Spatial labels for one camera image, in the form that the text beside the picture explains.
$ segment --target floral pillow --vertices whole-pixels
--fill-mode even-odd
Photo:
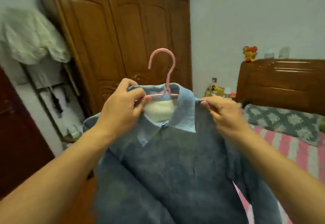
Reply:
[[[297,137],[313,146],[320,142],[321,115],[248,104],[244,117],[249,124]]]

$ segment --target hand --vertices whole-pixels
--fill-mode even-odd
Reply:
[[[204,97],[202,106],[209,108],[221,135],[233,141],[238,141],[243,135],[251,132],[236,102],[219,96]]]
[[[105,134],[114,141],[135,126],[143,107],[150,102],[151,97],[146,96],[142,88],[127,92],[132,85],[137,83],[131,79],[122,79],[116,91],[105,102],[98,121],[91,130]]]

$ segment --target forearm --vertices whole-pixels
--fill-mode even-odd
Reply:
[[[325,187],[320,181],[253,131],[238,139],[236,145],[265,179],[294,224],[325,223]]]
[[[0,223],[55,223],[110,140],[107,134],[86,132],[0,202]]]

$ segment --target wall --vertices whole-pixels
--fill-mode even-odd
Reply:
[[[19,7],[19,8],[37,8],[37,0],[0,0],[0,21],[3,10],[6,6]],[[8,75],[13,83],[18,95],[25,104],[31,117],[34,119],[41,134],[45,138],[50,149],[55,156],[62,152],[62,144],[55,133],[52,124],[43,110],[37,96],[35,95],[32,87],[27,83],[26,78],[19,66],[19,64],[8,57],[6,49],[3,44],[0,45],[0,65]]]
[[[258,58],[325,59],[325,0],[190,0],[193,91],[200,97],[212,77],[236,90],[244,46]]]

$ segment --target light blue collar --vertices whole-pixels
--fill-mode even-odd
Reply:
[[[129,91],[139,87],[141,87],[147,95],[162,94],[166,88],[166,84],[158,86],[131,86]],[[177,83],[170,83],[170,90],[174,94],[179,94],[174,113],[170,120],[165,122],[153,122],[144,113],[142,113],[139,118],[135,130],[137,131],[138,140],[143,146],[158,133],[162,126],[169,126],[195,133],[194,118],[196,98],[193,92]],[[163,97],[153,97],[152,101],[170,99],[170,95],[166,93]]]

